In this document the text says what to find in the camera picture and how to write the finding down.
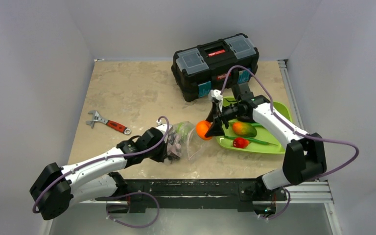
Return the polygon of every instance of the orange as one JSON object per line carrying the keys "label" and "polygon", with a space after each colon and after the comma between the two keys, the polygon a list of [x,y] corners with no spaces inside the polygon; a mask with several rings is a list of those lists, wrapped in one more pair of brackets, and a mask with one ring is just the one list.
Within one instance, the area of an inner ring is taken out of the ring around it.
{"label": "orange", "polygon": [[199,123],[197,123],[197,125],[195,126],[195,131],[197,132],[197,135],[205,140],[205,141],[209,141],[212,139],[212,137],[205,137],[205,134],[207,133],[207,131],[210,129],[211,127],[211,123],[209,123],[208,121],[200,121]]}

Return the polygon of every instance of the clear plastic bag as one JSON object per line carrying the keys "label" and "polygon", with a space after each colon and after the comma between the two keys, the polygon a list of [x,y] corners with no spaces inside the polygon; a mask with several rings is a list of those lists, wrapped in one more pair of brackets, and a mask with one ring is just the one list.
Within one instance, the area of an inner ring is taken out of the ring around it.
{"label": "clear plastic bag", "polygon": [[184,121],[172,125],[166,151],[171,161],[187,159],[193,162],[204,153],[207,143],[197,135],[194,124]]}

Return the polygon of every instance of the red wrench handle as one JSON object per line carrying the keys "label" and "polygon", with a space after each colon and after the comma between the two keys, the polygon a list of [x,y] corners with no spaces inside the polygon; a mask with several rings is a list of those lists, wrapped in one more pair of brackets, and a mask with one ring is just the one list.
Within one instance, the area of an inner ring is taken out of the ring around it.
{"label": "red wrench handle", "polygon": [[122,124],[119,124],[115,121],[107,121],[107,124],[108,126],[112,127],[113,129],[119,131],[119,132],[122,132],[124,133],[124,131],[127,129],[127,127],[123,126]]}

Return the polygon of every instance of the table top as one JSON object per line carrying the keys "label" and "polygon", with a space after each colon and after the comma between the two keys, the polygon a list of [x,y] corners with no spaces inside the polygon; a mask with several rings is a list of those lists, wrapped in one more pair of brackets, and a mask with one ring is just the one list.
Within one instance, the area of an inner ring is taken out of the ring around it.
{"label": "table top", "polygon": [[[71,149],[69,164],[100,155],[132,135],[141,135],[156,126],[159,116],[171,124],[204,120],[211,109],[206,97],[185,102],[171,71],[170,61],[101,61],[96,62]],[[287,107],[289,101],[276,61],[259,61],[258,78],[275,101]],[[254,80],[249,82],[255,95],[264,91]],[[224,96],[232,96],[231,89]],[[104,118],[123,124],[132,130],[130,136],[95,123],[86,125],[97,110]],[[125,179],[217,179],[255,178],[281,167],[283,155],[232,151],[220,147],[216,140],[208,143],[204,154],[194,162],[181,159],[172,164],[145,159],[120,173]]]}

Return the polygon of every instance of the green tray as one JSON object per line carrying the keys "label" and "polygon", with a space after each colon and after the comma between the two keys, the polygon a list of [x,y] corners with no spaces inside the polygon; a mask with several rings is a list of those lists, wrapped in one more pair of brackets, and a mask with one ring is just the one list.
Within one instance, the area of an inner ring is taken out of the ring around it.
{"label": "green tray", "polygon": [[[228,102],[227,100],[235,101],[235,98],[234,97],[224,98],[223,106],[228,106],[230,103],[232,103],[232,102]],[[288,119],[289,121],[292,121],[289,109],[284,104],[274,101],[273,106],[286,119]],[[223,136],[217,136],[215,137],[215,139],[221,145],[221,147],[235,150],[235,151],[251,152],[251,153],[284,154],[284,148],[269,131],[267,131],[262,126],[256,126],[255,128],[257,130],[257,136],[256,136],[257,140],[266,141],[266,142],[273,143],[273,144],[264,145],[264,144],[250,142],[250,144],[246,148],[235,148],[233,147],[233,140],[226,139]],[[223,129],[224,129],[224,133],[226,136],[237,137],[237,135],[234,134],[233,130],[231,129],[231,126],[228,129],[225,129],[225,127],[223,126]]]}

